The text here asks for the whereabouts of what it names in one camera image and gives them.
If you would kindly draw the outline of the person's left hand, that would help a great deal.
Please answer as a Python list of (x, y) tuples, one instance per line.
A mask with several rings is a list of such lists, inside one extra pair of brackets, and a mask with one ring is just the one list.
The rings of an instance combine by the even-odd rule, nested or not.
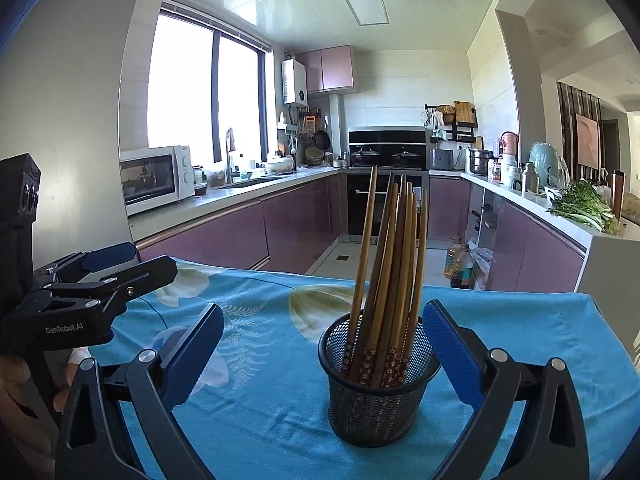
[(58, 442), (58, 426), (54, 415), (62, 415), (70, 386), (82, 360), (90, 358), (87, 347), (63, 351), (65, 365), (54, 359), (54, 376), (61, 382), (52, 401), (53, 414), (40, 398), (26, 362), (16, 356), (1, 357), (1, 422), (18, 450), (32, 463), (43, 462), (36, 469), (49, 469)]

